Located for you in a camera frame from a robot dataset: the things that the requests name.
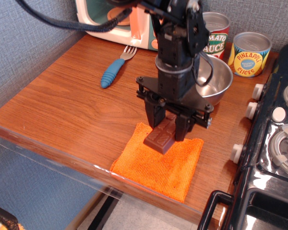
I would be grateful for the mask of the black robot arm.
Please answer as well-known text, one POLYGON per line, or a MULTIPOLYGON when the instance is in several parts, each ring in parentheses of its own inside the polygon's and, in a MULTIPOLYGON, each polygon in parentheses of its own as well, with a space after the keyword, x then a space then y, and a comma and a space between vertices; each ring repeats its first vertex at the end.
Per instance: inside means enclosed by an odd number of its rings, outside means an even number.
POLYGON ((166 112, 176 115, 176 141, 183 141, 194 124, 210 124, 213 106, 196 90, 200 59, 212 64, 204 52, 209 31, 199 0, 142 0, 139 6, 151 15, 158 43, 155 64, 158 76, 138 77, 138 96, 144 99, 150 127, 166 112))

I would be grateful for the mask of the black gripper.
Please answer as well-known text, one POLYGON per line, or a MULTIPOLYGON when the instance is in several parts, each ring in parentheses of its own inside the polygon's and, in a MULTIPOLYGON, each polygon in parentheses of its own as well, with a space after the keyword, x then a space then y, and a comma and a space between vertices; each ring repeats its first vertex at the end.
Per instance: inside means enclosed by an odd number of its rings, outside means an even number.
POLYGON ((200 58, 187 61, 182 66, 171 66, 156 57, 158 77, 140 76, 137 96, 144 99, 148 123, 155 128, 165 118, 166 111, 177 115, 176 141, 183 141, 192 128, 199 124, 208 128, 211 125, 210 113, 214 107, 199 95, 196 85, 206 86, 213 75, 212 61, 206 60, 212 70, 204 84, 198 82, 200 58))

